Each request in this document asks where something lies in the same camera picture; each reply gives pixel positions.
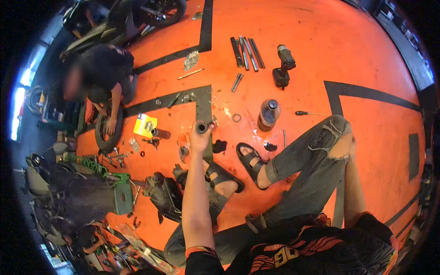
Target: foot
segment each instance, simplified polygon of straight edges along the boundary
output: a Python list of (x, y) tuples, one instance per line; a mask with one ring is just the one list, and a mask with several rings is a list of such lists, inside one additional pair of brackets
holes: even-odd
[[(203, 171), (206, 173), (206, 170), (208, 170), (209, 163), (207, 163), (205, 160), (203, 160)], [(218, 177), (217, 172), (212, 173), (209, 175), (209, 178), (211, 180), (214, 180)], [(222, 183), (217, 184), (214, 186), (214, 191), (219, 193), (220, 195), (223, 195), (227, 198), (230, 198), (232, 194), (235, 193), (238, 189), (238, 183), (236, 183), (233, 180), (224, 181)]]
[[(240, 148), (240, 152), (243, 154), (243, 156), (246, 156), (247, 154), (252, 153), (252, 149), (247, 148), (247, 147), (241, 147)], [(254, 157), (251, 161), (250, 161), (250, 166), (253, 167), (255, 164), (257, 164), (257, 162), (260, 160), (259, 157)], [(263, 164), (261, 167), (261, 170), (258, 172), (258, 176), (257, 176), (257, 185), (259, 188), (261, 189), (265, 189), (267, 187), (269, 187), (272, 183), (268, 180), (268, 177), (266, 176), (266, 165)]]

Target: black cylinder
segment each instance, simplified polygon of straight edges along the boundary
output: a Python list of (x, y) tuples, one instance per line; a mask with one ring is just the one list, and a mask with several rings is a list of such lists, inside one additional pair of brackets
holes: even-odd
[(171, 133), (165, 130), (161, 130), (161, 129), (157, 129), (154, 128), (153, 130), (151, 130), (151, 134), (154, 137), (158, 137), (161, 139), (169, 139), (171, 137)]

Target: brown liquid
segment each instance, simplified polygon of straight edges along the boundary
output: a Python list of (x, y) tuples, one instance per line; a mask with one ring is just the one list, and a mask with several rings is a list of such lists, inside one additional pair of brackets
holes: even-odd
[(268, 131), (272, 130), (272, 128), (274, 128), (274, 126), (275, 126), (275, 125), (267, 126), (264, 119), (261, 117), (261, 114), (258, 115), (257, 125), (258, 125), (258, 128), (260, 128), (260, 130), (263, 132), (268, 132)]

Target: printed shirt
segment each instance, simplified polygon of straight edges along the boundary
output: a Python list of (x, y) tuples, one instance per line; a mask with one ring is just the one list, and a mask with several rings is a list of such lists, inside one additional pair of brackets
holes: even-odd
[[(363, 213), (353, 228), (330, 227), (319, 215), (298, 234), (259, 243), (240, 252), (223, 270), (216, 252), (207, 247), (186, 251), (185, 274), (388, 274), (397, 260), (397, 241), (391, 230), (371, 213)], [(277, 228), (271, 229), (272, 235)]]

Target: plastic bottle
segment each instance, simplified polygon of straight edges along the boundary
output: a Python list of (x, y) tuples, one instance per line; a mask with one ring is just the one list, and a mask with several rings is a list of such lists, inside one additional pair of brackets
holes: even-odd
[(261, 104), (260, 115), (258, 115), (258, 128), (263, 132), (268, 132), (274, 128), (281, 108), (275, 99), (267, 99)]

